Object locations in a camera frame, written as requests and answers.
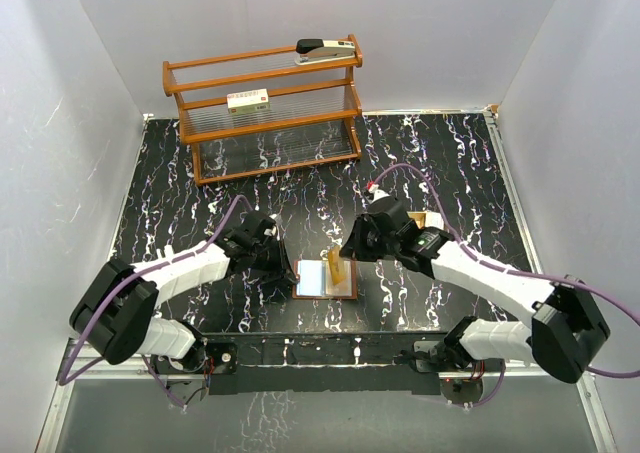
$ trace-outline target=yellow object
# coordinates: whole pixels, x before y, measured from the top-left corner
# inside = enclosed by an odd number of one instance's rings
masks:
[[[347,278],[347,263],[340,258],[339,246],[334,246],[329,250],[327,263],[329,264],[329,272],[331,273],[331,282],[334,285],[343,282]]]

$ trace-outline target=black cable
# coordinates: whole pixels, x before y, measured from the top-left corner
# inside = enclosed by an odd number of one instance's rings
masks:
[[[198,388],[196,391],[194,391],[193,393],[191,393],[191,396],[189,397],[189,399],[187,401],[184,402],[185,405],[188,405],[189,402],[191,402],[191,400],[193,400],[193,398],[200,393],[202,390],[206,390],[207,387],[203,386],[202,388]]]

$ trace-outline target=small box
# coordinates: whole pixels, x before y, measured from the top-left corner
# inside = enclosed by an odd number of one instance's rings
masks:
[[[269,95],[265,88],[227,95],[227,108],[231,115],[241,115],[271,109],[269,106]]]

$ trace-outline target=brown object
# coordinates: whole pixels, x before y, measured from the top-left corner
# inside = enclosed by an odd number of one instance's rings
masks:
[[[340,258],[340,247],[334,246],[329,250],[327,255],[327,263],[329,264],[329,272],[331,273],[331,281],[334,285],[344,281],[347,278],[347,270],[345,261]]]
[[[351,296],[299,296],[297,285],[293,285],[292,297],[301,300],[357,300],[358,289],[356,284],[356,262],[349,261],[351,269]],[[298,260],[293,262],[293,271],[298,272]]]
[[[354,117],[362,114],[362,107],[354,84],[353,68],[362,66],[362,52],[354,35],[349,35],[348,38],[344,39],[355,44],[356,51],[353,58],[307,65],[296,65],[293,62],[295,46],[180,63],[165,61],[162,65],[162,85],[165,94],[173,96],[176,100],[180,118],[180,140],[192,147],[196,184],[202,185],[302,166],[315,166],[323,163],[359,159],[362,156],[362,150],[355,131]],[[277,66],[278,61],[281,62],[281,67]],[[211,76],[218,76],[216,75],[216,68],[219,70],[218,74],[225,74],[229,71],[233,72],[233,74],[221,78],[211,78]],[[336,68],[345,69],[345,77],[343,79],[268,89],[272,103],[272,108],[269,112],[248,113],[232,118],[227,111],[226,96],[199,99],[197,101],[185,101],[183,96],[185,93],[205,88],[217,88],[258,80],[263,80],[265,85],[261,86],[261,88],[266,88],[268,86],[266,82],[269,79]],[[351,153],[345,154],[343,151],[334,156],[326,156],[319,159],[315,158],[215,177],[203,176],[202,154],[199,146],[202,142],[272,130],[297,128],[335,120],[341,120],[344,123],[351,146]]]

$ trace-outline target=wooden shelf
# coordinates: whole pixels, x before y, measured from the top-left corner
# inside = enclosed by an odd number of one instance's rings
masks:
[[[295,46],[182,63],[165,61],[164,91],[167,96],[173,95],[178,105],[180,139],[192,146],[196,183],[360,158],[362,152],[354,117],[362,114],[362,108],[354,84],[353,68],[362,66],[362,53],[355,36],[349,35],[345,39],[356,46],[353,58],[315,64],[296,65]],[[338,68],[345,69],[342,79],[286,88],[268,87],[269,80],[274,78]],[[185,102],[183,98],[183,93],[188,91],[257,80],[264,83],[261,88],[267,88],[269,110],[232,116],[227,109],[226,97],[192,102]],[[340,135],[334,135],[335,129],[314,130],[318,124],[332,121],[339,121]],[[330,139],[318,137],[319,131],[324,131],[323,134],[329,135]],[[222,147],[221,142],[230,138],[234,138],[232,143],[227,142],[227,147]],[[270,138],[278,138],[281,143],[270,142]],[[314,141],[323,145],[326,151],[315,151]],[[242,151],[238,150],[238,144],[243,145]],[[285,161],[280,158],[270,162],[270,152],[258,151],[268,144],[278,151],[286,151]],[[223,151],[225,155],[236,155],[231,159],[233,168],[211,168],[211,164],[228,163],[229,158],[212,157]]]

